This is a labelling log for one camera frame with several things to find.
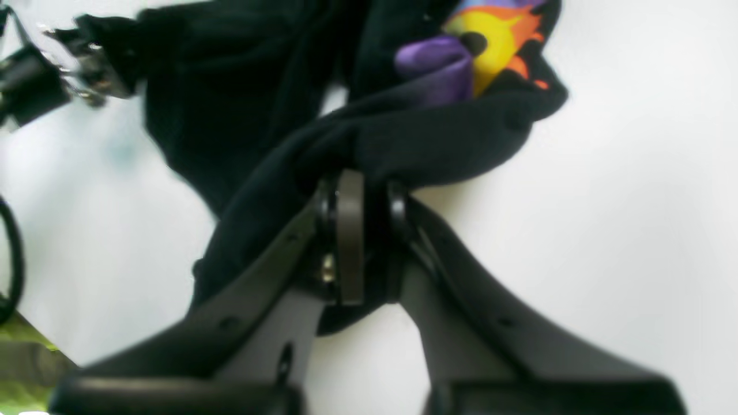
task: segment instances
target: black cable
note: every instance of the black cable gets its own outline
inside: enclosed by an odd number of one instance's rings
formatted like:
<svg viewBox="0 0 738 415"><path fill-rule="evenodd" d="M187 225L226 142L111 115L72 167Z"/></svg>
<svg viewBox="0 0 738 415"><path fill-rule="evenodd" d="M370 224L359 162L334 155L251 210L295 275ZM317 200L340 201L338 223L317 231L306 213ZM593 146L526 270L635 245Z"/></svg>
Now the black cable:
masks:
<svg viewBox="0 0 738 415"><path fill-rule="evenodd" d="M7 322L15 313L18 303L21 301L23 287L26 281L26 265L23 257L23 242L18 223L15 221L13 211L0 195L0 216L5 223L5 233L10 243L10 289L8 297L0 294L0 326Z"/></svg>

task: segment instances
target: white surface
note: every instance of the white surface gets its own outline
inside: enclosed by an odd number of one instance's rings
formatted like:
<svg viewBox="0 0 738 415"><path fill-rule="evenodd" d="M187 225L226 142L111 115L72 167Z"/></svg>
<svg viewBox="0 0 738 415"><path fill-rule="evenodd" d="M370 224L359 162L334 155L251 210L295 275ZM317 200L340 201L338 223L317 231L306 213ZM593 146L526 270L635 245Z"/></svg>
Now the white surface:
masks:
<svg viewBox="0 0 738 415"><path fill-rule="evenodd" d="M142 6L26 0L21 12L54 25ZM670 376L694 415L738 414L737 12L565 1L546 54L566 107L494 173L422 194L524 301ZM139 113L71 106L0 141L1 190L30 252L22 311L82 363L182 315L213 226L125 127ZM319 340L308 373L319 415L417 414L427 389L417 330L391 307Z"/></svg>

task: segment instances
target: hole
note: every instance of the hole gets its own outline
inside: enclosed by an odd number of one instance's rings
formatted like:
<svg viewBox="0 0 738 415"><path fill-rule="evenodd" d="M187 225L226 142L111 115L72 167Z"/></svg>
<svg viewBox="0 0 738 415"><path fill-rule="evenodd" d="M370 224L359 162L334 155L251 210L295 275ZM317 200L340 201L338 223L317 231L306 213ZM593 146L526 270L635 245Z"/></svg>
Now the hole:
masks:
<svg viewBox="0 0 738 415"><path fill-rule="evenodd" d="M218 324L218 328L221 330L231 330L238 326L240 323L239 319L236 317L230 316L226 317Z"/></svg>
<svg viewBox="0 0 738 415"><path fill-rule="evenodd" d="M459 37L459 41L475 58L487 50L487 38L481 33L465 32Z"/></svg>
<svg viewBox="0 0 738 415"><path fill-rule="evenodd" d="M508 329L515 326L515 323L513 323L512 320L510 320L507 317L500 317L497 319L497 323L499 323L502 327L506 327Z"/></svg>
<svg viewBox="0 0 738 415"><path fill-rule="evenodd" d="M282 355L279 358L279 363L277 363L277 383L281 385L287 383L289 372L292 370L293 355L292 343L287 343L282 349Z"/></svg>

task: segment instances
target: colorful print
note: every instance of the colorful print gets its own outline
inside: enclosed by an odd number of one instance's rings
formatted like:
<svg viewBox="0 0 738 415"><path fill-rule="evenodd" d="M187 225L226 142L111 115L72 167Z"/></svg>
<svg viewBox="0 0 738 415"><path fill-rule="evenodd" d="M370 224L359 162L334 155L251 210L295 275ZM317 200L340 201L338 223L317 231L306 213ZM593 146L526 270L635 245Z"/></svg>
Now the colorful print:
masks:
<svg viewBox="0 0 738 415"><path fill-rule="evenodd" d="M540 16L531 11L545 0L465 0L444 25L474 55L474 95L484 92L504 69L529 79L527 63L517 56L527 41L543 42ZM547 89L543 81L534 82Z"/></svg>

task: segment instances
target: black fabric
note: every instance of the black fabric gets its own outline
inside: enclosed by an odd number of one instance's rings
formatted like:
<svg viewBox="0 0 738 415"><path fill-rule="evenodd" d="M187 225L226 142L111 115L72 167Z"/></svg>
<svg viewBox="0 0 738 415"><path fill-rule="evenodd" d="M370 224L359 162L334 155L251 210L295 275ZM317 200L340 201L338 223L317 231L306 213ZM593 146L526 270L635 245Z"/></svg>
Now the black fabric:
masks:
<svg viewBox="0 0 738 415"><path fill-rule="evenodd" d="M169 166L220 219L194 267L193 307L259 256L325 174L358 169L377 194L389 179L410 189L469 179L512 157L532 123L564 103L564 87L540 56L545 43L528 42L520 56L547 89L504 71L474 100L424 104L428 92L401 79L394 58L402 46L441 34L455 6L230 0L139 16L131 36L148 80L146 126ZM549 1L535 10L546 38L559 7ZM316 120L337 72L350 102ZM369 258L382 257L369 249ZM381 302L374 287L364 308L329 310L321 331L341 329Z"/></svg>

